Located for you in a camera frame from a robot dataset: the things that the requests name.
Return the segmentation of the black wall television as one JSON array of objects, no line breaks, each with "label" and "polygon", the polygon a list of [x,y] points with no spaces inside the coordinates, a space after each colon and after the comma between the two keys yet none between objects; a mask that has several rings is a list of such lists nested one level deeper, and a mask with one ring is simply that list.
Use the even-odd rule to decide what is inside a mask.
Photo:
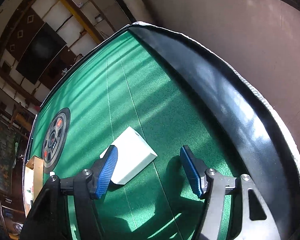
[{"label": "black wall television", "polygon": [[66,42],[44,23],[27,46],[16,70],[29,82],[36,84],[43,72],[65,47]]}]

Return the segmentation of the white rectangular box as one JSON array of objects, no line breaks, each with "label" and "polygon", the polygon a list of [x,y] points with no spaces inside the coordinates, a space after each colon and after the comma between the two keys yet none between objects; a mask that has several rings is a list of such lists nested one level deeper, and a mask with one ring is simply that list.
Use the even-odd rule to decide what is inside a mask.
[{"label": "white rectangular box", "polygon": [[118,159],[111,177],[116,185],[125,185],[145,169],[158,155],[132,127],[127,127],[112,143]]}]

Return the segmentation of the round mahjong table centre console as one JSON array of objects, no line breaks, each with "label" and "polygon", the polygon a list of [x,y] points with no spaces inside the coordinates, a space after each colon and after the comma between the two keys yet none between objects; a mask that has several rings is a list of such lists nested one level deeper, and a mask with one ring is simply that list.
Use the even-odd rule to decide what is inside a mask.
[{"label": "round mahjong table centre console", "polygon": [[41,148],[43,172],[49,174],[56,167],[65,146],[70,128],[71,113],[63,108],[53,117],[45,133]]}]

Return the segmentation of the shallow cardboard box tray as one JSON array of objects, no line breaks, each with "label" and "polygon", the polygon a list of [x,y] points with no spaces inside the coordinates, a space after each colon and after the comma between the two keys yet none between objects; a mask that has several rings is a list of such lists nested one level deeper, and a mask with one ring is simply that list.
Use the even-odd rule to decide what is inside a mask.
[{"label": "shallow cardboard box tray", "polygon": [[33,156],[24,168],[23,205],[26,217],[43,187],[43,164],[43,159]]}]

